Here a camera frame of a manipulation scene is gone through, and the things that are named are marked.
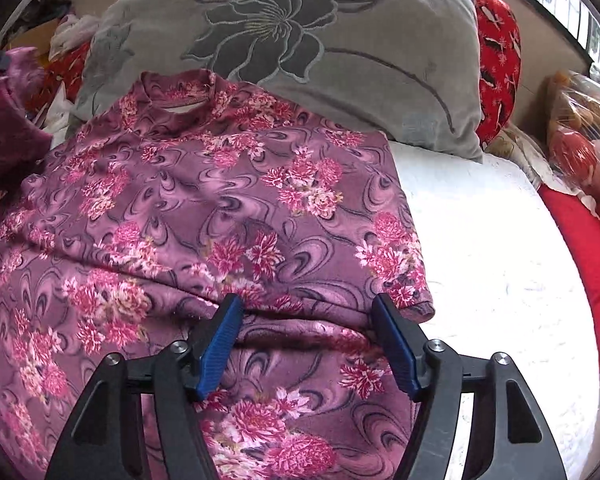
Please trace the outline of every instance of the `beige wall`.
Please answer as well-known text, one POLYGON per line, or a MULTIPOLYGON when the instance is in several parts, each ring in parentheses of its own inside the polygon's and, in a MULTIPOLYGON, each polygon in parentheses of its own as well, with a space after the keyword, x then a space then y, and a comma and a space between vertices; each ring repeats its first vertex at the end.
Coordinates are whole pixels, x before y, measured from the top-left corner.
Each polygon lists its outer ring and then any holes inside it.
MULTIPOLYGON (((116 0, 73 0, 79 15, 100 16, 116 0)), ((586 72, 589 67, 561 33, 525 0, 505 0, 520 26, 522 73, 513 121, 526 132, 544 137, 544 81, 558 69, 586 72)))

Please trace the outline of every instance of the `bolt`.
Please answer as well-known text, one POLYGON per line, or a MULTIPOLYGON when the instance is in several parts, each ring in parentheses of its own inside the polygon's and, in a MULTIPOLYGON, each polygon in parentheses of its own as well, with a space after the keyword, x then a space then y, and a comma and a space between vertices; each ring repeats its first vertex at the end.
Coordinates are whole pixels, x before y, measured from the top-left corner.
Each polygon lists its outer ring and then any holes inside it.
POLYGON ((120 355, 117 352, 113 352, 112 354, 107 354, 104 357, 104 361, 109 365, 109 366, 115 366, 117 365, 120 361, 122 360, 122 355, 120 355))
POLYGON ((508 365, 511 362, 511 357, 504 352, 496 352, 493 357, 496 359, 496 362, 500 363, 501 365, 508 365))
POLYGON ((182 354, 187 351, 189 345, 186 341, 174 341, 169 348, 174 354, 182 354))
POLYGON ((440 341, 440 339, 428 341, 427 346, 429 347, 429 350, 433 350, 434 352, 444 352, 446 349, 446 345, 440 341))

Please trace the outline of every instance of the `gray pillow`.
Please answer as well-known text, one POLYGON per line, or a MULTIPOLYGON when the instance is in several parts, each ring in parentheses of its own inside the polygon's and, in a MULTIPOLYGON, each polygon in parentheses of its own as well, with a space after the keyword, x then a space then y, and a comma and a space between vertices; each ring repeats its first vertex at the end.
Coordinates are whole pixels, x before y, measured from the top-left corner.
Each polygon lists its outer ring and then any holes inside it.
POLYGON ((474 0, 118 0, 74 113, 105 111, 144 70, 209 68, 352 130, 480 161, 474 0))

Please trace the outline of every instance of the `blue gripper pad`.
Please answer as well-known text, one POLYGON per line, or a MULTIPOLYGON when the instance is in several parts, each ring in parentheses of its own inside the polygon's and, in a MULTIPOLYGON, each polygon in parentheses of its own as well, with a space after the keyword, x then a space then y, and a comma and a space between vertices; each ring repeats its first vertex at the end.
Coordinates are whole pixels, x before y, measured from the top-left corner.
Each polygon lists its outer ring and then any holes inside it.
POLYGON ((231 298, 227 297, 222 302, 211 319, 214 322, 217 316, 221 317, 216 332, 200 358, 200 382, 196 388, 196 395, 200 400, 206 399, 206 396, 215 391, 220 384, 231 348, 242 325, 242 312, 242 300, 232 294, 231 298))
POLYGON ((409 321, 400 316, 386 294, 378 294, 371 307, 371 322, 391 366, 395 383, 411 400, 418 402, 422 388, 417 376, 416 357, 398 327, 398 323, 409 321))

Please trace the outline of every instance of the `white bed sheet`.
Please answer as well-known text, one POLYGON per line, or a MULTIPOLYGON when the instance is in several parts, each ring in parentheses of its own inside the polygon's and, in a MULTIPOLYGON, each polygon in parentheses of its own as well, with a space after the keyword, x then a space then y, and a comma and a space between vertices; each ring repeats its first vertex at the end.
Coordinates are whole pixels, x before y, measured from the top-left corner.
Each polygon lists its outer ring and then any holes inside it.
MULTIPOLYGON (((485 155, 480 165, 396 142, 391 150, 436 309, 424 332, 462 354, 510 354, 568 478, 578 480, 598 410, 598 348, 578 270, 554 220, 508 160, 485 155)), ((461 479, 471 412, 471 396, 462 396, 448 480, 461 479)))

